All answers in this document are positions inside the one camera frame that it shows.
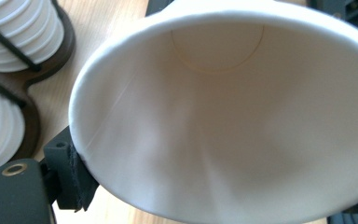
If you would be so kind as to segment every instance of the wooden surface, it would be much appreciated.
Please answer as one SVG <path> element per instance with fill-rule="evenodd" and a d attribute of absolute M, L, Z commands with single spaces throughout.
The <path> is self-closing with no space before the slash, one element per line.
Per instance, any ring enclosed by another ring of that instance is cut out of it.
<path fill-rule="evenodd" d="M 304 4 L 304 0 L 292 0 Z M 132 22 L 145 16 L 147 0 L 59 0 L 68 13 L 76 31 L 76 51 L 68 64 L 55 76 L 33 85 L 29 93 L 34 98 L 41 116 L 39 147 L 68 125 L 68 103 L 71 89 L 82 65 L 106 39 L 114 36 Z M 35 157 L 43 158 L 41 149 Z M 113 224 L 174 224 L 177 222 L 156 217 L 115 198 L 99 187 L 88 212 L 62 211 L 54 205 L 59 224 L 113 223 Z M 312 224 L 323 224 L 318 220 Z"/>

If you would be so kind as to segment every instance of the table surface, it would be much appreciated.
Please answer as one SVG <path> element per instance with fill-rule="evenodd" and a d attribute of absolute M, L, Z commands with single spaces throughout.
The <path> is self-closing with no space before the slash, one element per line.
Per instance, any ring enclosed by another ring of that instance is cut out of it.
<path fill-rule="evenodd" d="M 291 0 L 304 5 L 305 0 Z M 76 32 L 74 55 L 53 77 L 34 84 L 29 93 L 39 109 L 41 136 L 35 154 L 41 160 L 42 146 L 68 125 L 68 104 L 72 87 L 85 61 L 106 39 L 119 34 L 145 16 L 148 0 L 59 0 Z M 54 204 L 58 223 L 178 223 L 140 211 L 99 187 L 88 212 L 62 211 Z M 311 222 L 326 223 L 325 219 Z"/>

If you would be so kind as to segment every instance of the cup rack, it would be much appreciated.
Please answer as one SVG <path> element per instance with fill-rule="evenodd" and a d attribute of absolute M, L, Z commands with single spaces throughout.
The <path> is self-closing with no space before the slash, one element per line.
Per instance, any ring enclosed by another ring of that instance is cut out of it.
<path fill-rule="evenodd" d="M 11 161 L 32 157 L 40 136 L 39 113 L 34 100 L 27 92 L 28 88 L 57 73 L 69 60 L 76 47 L 75 31 L 68 15 L 58 5 L 57 0 L 51 0 L 51 3 L 62 21 L 64 37 L 59 49 L 49 59 L 39 64 L 34 63 L 0 33 L 0 43 L 28 65 L 28 69 L 22 71 L 0 73 L 0 93 L 20 107 L 25 122 L 21 145 Z"/>

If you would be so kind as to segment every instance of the black metal bracket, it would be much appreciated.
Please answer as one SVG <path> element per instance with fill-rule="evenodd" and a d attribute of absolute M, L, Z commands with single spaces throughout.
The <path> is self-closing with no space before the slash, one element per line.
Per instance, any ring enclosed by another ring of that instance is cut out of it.
<path fill-rule="evenodd" d="M 150 16 L 154 13 L 160 12 L 173 1 L 174 0 L 149 0 L 146 10 L 146 16 Z"/>
<path fill-rule="evenodd" d="M 41 162 L 23 159 L 0 167 L 0 223 L 56 223 L 51 205 L 87 210 L 99 183 L 76 153 L 69 128 L 44 148 Z"/>
<path fill-rule="evenodd" d="M 308 6 L 358 27 L 358 0 L 308 0 Z"/>

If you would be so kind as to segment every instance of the paper cup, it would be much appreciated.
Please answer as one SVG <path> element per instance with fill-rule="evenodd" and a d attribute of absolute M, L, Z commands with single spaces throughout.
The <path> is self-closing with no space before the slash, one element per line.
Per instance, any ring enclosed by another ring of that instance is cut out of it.
<path fill-rule="evenodd" d="M 0 32 L 6 34 L 7 30 L 13 29 L 13 26 L 7 24 L 24 14 L 32 2 L 30 0 L 13 0 L 2 4 L 0 6 Z"/>
<path fill-rule="evenodd" d="M 30 0 L 0 0 L 0 20 L 20 14 L 30 3 Z"/>
<path fill-rule="evenodd" d="M 1 108 L 3 111 L 2 116 L 0 117 L 0 154 L 2 151 L 5 151 L 4 146 L 10 139 L 10 134 L 13 131 L 13 117 L 11 117 L 11 113 L 9 112 L 10 107 L 2 100 L 3 99 L 0 98 L 0 104 L 2 105 Z"/>
<path fill-rule="evenodd" d="M 0 20 L 0 33 L 4 36 L 13 36 L 24 31 L 33 24 L 42 13 L 45 1 L 47 0 L 30 1 L 31 3 L 28 6 L 21 7 Z"/>
<path fill-rule="evenodd" d="M 61 21 L 56 20 L 54 32 L 49 35 L 48 41 L 43 43 L 40 48 L 34 49 L 31 52 L 25 52 L 34 63 L 42 63 L 50 58 L 60 47 L 64 36 L 64 30 Z M 28 66 L 19 59 L 10 62 L 0 63 L 0 72 L 16 72 L 24 70 Z"/>
<path fill-rule="evenodd" d="M 19 45 L 16 45 L 17 48 L 19 48 L 22 52 L 24 52 L 26 55 L 33 54 L 39 49 L 46 46 L 50 39 L 54 36 L 54 31 L 56 27 L 56 18 L 53 9 L 49 11 L 50 16 L 48 17 L 49 20 L 46 20 L 46 25 L 41 29 L 37 36 L 32 36 L 30 38 L 30 41 L 25 41 L 23 43 L 20 43 Z M 18 61 L 19 59 L 8 49 L 0 49 L 0 64 L 1 63 L 13 63 Z"/>
<path fill-rule="evenodd" d="M 35 41 L 39 36 L 45 33 L 50 22 L 54 23 L 51 15 L 51 11 L 54 9 L 52 8 L 51 3 L 49 1 L 41 1 L 41 3 L 43 3 L 41 5 L 43 10 L 38 14 L 37 18 L 35 18 L 35 21 L 30 20 L 31 22 L 26 22 L 21 27 L 18 27 L 18 30 L 5 35 L 5 37 L 18 48 L 24 47 L 30 42 Z M 2 52 L 8 52 L 8 50 L 0 43 L 0 53 Z"/>
<path fill-rule="evenodd" d="M 3 104 L 7 114 L 2 119 L 7 119 L 7 121 L 0 130 L 0 166 L 8 162 L 17 152 L 25 132 L 24 118 L 20 108 L 8 100 L 4 100 Z"/>
<path fill-rule="evenodd" d="M 358 203 L 358 29 L 272 1 L 181 1 L 100 47 L 69 124 L 95 179 L 185 223 Z"/>

